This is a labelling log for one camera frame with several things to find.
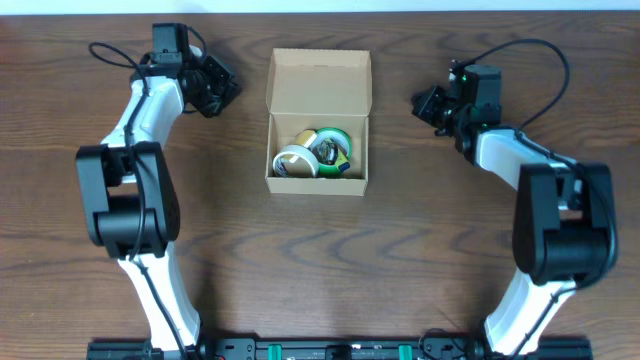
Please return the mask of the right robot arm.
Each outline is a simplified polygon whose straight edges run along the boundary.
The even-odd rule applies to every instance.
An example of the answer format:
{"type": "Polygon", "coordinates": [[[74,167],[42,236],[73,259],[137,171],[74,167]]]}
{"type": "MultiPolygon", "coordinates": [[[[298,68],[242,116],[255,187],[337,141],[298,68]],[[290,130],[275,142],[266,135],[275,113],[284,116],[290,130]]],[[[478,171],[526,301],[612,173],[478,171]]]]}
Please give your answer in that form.
{"type": "Polygon", "coordinates": [[[611,173],[580,163],[501,122],[501,71],[455,62],[450,86],[413,98],[416,117],[472,165],[516,191],[514,276],[498,307],[456,353],[458,359],[589,359],[581,338],[545,338],[559,308],[614,266],[617,235],[611,173]]]}

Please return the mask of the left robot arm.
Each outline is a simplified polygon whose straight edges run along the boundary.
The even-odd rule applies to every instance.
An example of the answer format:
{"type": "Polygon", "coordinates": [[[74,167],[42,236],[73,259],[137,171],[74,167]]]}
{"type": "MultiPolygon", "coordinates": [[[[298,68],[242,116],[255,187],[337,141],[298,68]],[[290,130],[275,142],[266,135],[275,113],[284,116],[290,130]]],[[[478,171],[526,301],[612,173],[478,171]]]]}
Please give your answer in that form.
{"type": "Polygon", "coordinates": [[[175,242],[181,218],[164,147],[183,114],[217,116],[238,94],[233,72],[183,23],[156,23],[153,48],[135,61],[131,97],[114,129],[75,164],[90,240],[125,271],[149,323],[147,340],[94,340],[90,359],[218,359],[183,282],[175,242]]]}

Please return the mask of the yellow sticky note pad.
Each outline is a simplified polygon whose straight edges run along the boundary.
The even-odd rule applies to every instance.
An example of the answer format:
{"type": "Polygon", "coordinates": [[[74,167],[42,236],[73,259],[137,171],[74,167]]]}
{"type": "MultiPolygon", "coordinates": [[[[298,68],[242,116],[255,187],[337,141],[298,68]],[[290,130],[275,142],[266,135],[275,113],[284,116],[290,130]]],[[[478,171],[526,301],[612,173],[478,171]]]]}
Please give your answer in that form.
{"type": "Polygon", "coordinates": [[[318,134],[314,129],[305,129],[295,137],[293,144],[309,149],[317,137],[318,134]]]}

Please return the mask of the yellow correction tape dispenser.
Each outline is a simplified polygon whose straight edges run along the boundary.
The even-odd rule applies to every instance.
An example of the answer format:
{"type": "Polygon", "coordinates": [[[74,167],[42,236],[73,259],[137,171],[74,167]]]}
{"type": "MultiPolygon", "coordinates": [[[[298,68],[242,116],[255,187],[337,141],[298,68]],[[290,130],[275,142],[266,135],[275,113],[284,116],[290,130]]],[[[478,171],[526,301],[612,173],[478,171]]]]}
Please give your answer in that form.
{"type": "Polygon", "coordinates": [[[331,139],[324,139],[313,148],[318,162],[322,165],[333,166],[341,154],[340,147],[331,139]]]}

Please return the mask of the brown cardboard box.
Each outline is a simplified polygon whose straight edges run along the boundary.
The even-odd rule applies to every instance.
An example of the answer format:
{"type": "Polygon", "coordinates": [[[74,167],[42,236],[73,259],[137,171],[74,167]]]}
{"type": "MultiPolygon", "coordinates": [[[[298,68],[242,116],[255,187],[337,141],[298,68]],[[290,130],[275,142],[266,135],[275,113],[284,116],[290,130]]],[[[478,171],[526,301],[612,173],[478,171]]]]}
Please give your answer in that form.
{"type": "Polygon", "coordinates": [[[275,48],[266,104],[269,130],[265,180],[283,194],[362,196],[368,184],[371,57],[367,50],[275,48]],[[335,178],[293,178],[274,174],[272,161],[305,129],[338,128],[352,142],[351,167],[335,178]]]}

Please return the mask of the white tape roll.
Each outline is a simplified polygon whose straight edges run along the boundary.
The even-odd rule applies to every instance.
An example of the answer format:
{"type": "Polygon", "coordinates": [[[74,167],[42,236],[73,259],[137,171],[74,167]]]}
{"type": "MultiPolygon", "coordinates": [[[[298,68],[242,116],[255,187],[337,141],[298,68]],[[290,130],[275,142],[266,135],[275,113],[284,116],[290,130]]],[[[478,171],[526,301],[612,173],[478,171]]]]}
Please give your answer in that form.
{"type": "Polygon", "coordinates": [[[272,169],[279,177],[315,178],[319,174],[319,162],[307,148],[287,145],[274,157],[272,169]]]}

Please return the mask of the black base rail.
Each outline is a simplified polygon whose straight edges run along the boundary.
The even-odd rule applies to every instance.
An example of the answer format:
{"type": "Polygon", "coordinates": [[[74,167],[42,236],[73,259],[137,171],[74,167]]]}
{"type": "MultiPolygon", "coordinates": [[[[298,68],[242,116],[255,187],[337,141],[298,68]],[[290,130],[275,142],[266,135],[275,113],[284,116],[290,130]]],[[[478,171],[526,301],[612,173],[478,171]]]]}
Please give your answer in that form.
{"type": "Polygon", "coordinates": [[[517,356],[491,353],[476,343],[467,345],[461,337],[444,335],[420,340],[255,340],[226,338],[205,340],[179,350],[164,351],[150,340],[94,341],[88,344],[86,359],[220,359],[220,360],[425,360],[425,359],[542,359],[591,360],[591,344],[586,338],[543,338],[538,349],[517,356]]]}

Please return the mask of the green tape roll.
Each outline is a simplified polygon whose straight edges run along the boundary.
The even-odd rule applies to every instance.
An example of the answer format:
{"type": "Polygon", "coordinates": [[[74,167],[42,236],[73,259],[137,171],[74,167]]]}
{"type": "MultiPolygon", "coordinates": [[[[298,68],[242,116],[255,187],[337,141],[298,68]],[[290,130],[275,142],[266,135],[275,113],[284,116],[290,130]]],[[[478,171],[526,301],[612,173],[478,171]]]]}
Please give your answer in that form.
{"type": "MultiPolygon", "coordinates": [[[[331,127],[320,128],[316,132],[318,134],[318,137],[316,141],[311,145],[312,153],[313,153],[313,148],[322,140],[331,139],[340,147],[341,152],[344,153],[349,158],[349,161],[350,161],[350,157],[352,153],[352,142],[351,142],[350,136],[346,132],[338,128],[331,128],[331,127]]],[[[319,163],[318,177],[335,178],[335,177],[339,177],[343,173],[339,173],[334,167],[334,165],[326,166],[319,163]]]]}

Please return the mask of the yellow highlighter pen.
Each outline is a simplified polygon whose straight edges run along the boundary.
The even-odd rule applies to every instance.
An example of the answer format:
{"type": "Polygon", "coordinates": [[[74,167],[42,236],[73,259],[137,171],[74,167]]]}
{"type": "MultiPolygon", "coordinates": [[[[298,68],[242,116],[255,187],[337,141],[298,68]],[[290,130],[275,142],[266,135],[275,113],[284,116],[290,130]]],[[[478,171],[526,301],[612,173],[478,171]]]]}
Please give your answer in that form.
{"type": "Polygon", "coordinates": [[[339,173],[345,172],[347,169],[350,168],[349,158],[344,153],[339,152],[336,156],[334,167],[339,173]]]}

